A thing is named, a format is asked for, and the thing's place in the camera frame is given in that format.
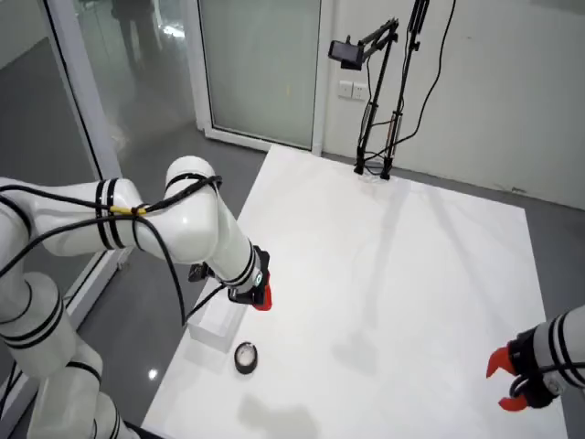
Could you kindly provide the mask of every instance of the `black stand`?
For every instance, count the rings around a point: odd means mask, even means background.
[[[376,112],[378,111],[378,98],[380,96],[380,91],[382,90],[382,81],[384,80],[384,75],[386,74],[386,66],[388,65],[388,57],[390,56],[390,48],[392,47],[393,41],[398,41],[398,34],[396,33],[396,29],[398,28],[398,22],[392,28],[392,31],[389,35],[385,38],[381,39],[380,41],[372,44],[371,53],[369,53],[366,57],[369,58],[374,52],[377,50],[381,50],[386,47],[386,51],[384,52],[384,59],[382,60],[382,67],[380,69],[380,74],[378,77],[378,84],[376,84],[376,91],[374,91],[374,99],[372,102],[367,104],[366,108],[366,115],[367,115],[367,122],[366,122],[366,130],[363,130],[363,126],[361,127],[362,130],[360,133],[364,133],[363,136],[359,138],[357,143],[357,153],[356,153],[356,167],[354,167],[354,172],[359,174],[360,176],[364,174],[364,165],[366,164],[366,160],[364,158],[364,154],[366,152],[367,141],[369,140],[369,135],[372,131],[372,126],[374,125],[374,121],[376,120]]]
[[[402,107],[404,102],[404,90],[406,88],[406,79],[409,75],[410,59],[412,58],[412,52],[418,51],[420,42],[417,41],[417,35],[420,34],[424,18],[429,8],[430,0],[416,0],[412,8],[412,14],[410,15],[409,21],[409,47],[404,60],[404,69],[402,71],[402,81],[400,82],[400,93],[399,101],[396,104],[396,110],[392,112],[392,118],[390,119],[390,127],[388,128],[388,140],[386,143],[386,155],[384,156],[384,167],[380,173],[380,177],[389,180],[390,169],[392,169],[392,163],[394,162],[394,155],[396,154],[396,146],[399,140],[400,125],[402,123]]]

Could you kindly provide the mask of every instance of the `white table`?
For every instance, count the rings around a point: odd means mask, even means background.
[[[504,412],[513,378],[485,378],[495,348],[545,319],[522,209],[274,146],[239,224],[271,254],[273,308],[247,309],[227,355],[186,331],[145,428],[173,439],[567,437],[559,400]],[[249,376],[233,366],[245,340],[259,351]]]

